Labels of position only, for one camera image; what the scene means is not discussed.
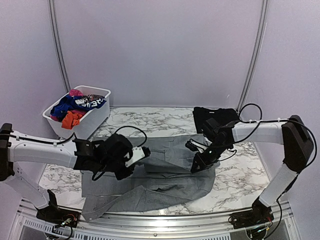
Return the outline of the grey garment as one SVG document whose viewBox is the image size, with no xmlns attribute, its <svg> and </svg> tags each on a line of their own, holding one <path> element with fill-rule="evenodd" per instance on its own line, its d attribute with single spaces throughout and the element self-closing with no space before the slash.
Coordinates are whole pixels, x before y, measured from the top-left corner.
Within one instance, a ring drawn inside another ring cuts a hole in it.
<svg viewBox="0 0 320 240">
<path fill-rule="evenodd" d="M 148 138 L 145 145 L 151 151 L 150 156 L 122 180 L 106 172 L 92 181 L 92 173 L 82 171 L 84 219 L 92 221 L 106 212 L 165 209 L 209 194 L 215 181 L 215 167 L 191 173 L 195 153 L 185 146 L 189 139 L 201 144 L 207 142 L 200 134 Z"/>
</svg>

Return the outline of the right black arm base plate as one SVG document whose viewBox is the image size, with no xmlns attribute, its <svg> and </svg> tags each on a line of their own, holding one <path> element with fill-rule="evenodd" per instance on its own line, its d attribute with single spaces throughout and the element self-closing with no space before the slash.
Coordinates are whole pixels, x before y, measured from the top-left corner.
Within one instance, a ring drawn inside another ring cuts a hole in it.
<svg viewBox="0 0 320 240">
<path fill-rule="evenodd" d="M 228 218 L 228 222 L 233 226 L 234 229 L 248 228 L 256 225 L 270 223 L 274 220 L 272 212 L 267 214 L 255 215 L 253 210 L 234 212 Z"/>
</svg>

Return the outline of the black trousers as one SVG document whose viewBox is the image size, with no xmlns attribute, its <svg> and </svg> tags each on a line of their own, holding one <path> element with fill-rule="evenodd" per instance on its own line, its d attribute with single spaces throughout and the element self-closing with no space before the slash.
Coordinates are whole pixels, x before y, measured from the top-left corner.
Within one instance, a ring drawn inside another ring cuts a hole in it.
<svg viewBox="0 0 320 240">
<path fill-rule="evenodd" d="M 202 133 L 203 125 L 209 119 L 214 119 L 222 126 L 240 120 L 237 112 L 232 108 L 208 109 L 196 106 L 193 108 L 192 114 L 197 134 Z"/>
</svg>

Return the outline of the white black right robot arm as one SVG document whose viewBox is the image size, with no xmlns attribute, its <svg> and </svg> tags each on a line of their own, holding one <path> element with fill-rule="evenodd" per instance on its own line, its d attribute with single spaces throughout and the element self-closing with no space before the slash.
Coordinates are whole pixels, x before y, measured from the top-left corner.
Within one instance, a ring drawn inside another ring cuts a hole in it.
<svg viewBox="0 0 320 240">
<path fill-rule="evenodd" d="M 283 147 L 284 159 L 271 182 L 253 202 L 247 219 L 252 224 L 263 220 L 270 207 L 286 193 L 317 154 L 317 144 L 311 130 L 298 115 L 276 120 L 234 120 L 225 125 L 209 119 L 202 128 L 209 145 L 189 139 L 185 146 L 195 152 L 191 172 L 208 169 L 219 161 L 222 153 L 242 142 L 275 144 Z"/>
</svg>

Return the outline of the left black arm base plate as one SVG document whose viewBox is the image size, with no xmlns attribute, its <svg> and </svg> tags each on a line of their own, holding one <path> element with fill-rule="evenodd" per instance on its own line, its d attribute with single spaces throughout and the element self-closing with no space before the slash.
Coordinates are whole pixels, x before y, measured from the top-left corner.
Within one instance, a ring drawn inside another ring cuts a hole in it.
<svg viewBox="0 0 320 240">
<path fill-rule="evenodd" d="M 79 218 L 81 216 L 81 213 L 78 211 L 63 209 L 63 208 L 43 208 L 38 209 L 36 218 L 53 223 L 55 225 L 58 225 L 62 227 L 62 223 L 65 222 L 68 219 L 71 219 L 70 222 L 66 222 L 64 225 L 72 228 L 76 228 L 79 222 Z"/>
</svg>

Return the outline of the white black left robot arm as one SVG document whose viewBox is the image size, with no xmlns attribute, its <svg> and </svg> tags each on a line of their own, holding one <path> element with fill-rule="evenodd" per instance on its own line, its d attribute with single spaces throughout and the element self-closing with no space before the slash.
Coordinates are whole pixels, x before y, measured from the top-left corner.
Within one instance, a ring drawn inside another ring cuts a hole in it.
<svg viewBox="0 0 320 240">
<path fill-rule="evenodd" d="M 0 129 L 0 181 L 28 199 L 41 216 L 53 223 L 63 219 L 55 195 L 43 189 L 18 165 L 33 162 L 60 165 L 94 175 L 111 172 L 118 179 L 131 174 L 134 165 L 146 156 L 141 146 L 134 147 L 121 134 L 114 133 L 106 140 L 89 141 L 72 135 L 66 140 L 28 137 L 5 123 Z"/>
</svg>

